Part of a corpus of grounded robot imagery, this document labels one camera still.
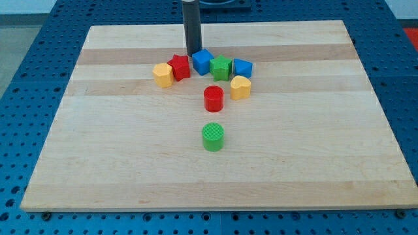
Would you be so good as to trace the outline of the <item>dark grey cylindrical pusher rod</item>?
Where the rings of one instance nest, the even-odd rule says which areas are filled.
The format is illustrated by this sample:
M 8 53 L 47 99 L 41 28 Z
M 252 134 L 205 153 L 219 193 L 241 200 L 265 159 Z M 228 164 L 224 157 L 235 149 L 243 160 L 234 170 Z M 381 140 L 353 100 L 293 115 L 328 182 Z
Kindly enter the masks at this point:
M 199 0 L 182 0 L 184 34 L 188 56 L 202 50 Z

